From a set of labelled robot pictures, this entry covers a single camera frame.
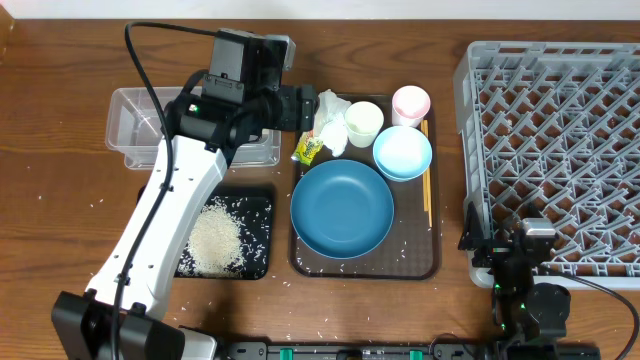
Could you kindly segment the dark blue plate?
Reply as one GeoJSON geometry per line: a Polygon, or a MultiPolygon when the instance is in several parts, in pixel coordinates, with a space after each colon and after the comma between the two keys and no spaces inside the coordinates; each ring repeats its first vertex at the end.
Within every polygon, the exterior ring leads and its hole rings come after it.
{"type": "Polygon", "coordinates": [[[294,188],[290,217],[301,241],[332,259],[376,249],[389,234],[395,209],[383,177],[363,163],[339,159],[311,168],[294,188]]]}

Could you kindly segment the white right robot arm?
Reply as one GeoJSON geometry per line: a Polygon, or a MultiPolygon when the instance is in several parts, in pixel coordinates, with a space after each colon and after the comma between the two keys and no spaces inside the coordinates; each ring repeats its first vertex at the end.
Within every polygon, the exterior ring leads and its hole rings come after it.
{"type": "Polygon", "coordinates": [[[492,316],[503,335],[475,351],[476,359],[559,360],[559,338],[567,334],[571,296],[560,285],[537,283],[533,270],[550,259],[557,240],[550,220],[530,204],[527,215],[484,234],[473,203],[468,204],[458,248],[471,251],[471,263],[493,276],[492,316]]]}

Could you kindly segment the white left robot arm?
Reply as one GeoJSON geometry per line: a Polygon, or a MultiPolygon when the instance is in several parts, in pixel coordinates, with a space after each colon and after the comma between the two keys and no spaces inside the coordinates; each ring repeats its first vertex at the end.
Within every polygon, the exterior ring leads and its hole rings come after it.
{"type": "Polygon", "coordinates": [[[264,130],[309,131],[318,96],[287,86],[295,43],[286,35],[219,29],[210,66],[175,99],[157,103],[162,138],[149,181],[110,257],[51,320],[71,359],[212,359],[216,339],[164,322],[174,273],[203,206],[238,148],[264,130]]]}

